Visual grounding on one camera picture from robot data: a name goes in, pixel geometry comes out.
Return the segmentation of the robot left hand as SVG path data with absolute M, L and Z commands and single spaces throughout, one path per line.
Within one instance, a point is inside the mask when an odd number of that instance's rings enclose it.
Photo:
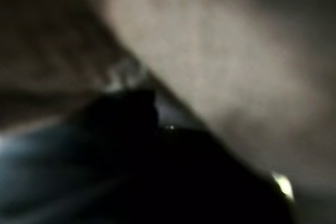
M 205 132 L 159 126 L 117 60 L 1 60 L 1 223 L 293 223 Z

